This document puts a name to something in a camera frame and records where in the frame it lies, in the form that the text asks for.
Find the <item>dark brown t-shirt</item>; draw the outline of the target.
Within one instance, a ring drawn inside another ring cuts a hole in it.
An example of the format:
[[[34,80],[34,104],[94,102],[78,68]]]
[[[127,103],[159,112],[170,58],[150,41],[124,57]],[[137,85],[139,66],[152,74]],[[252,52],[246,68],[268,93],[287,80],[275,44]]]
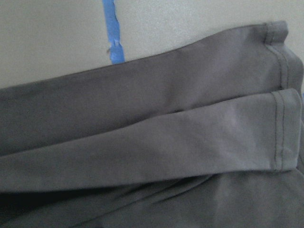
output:
[[[0,91],[3,228],[301,228],[284,21]]]

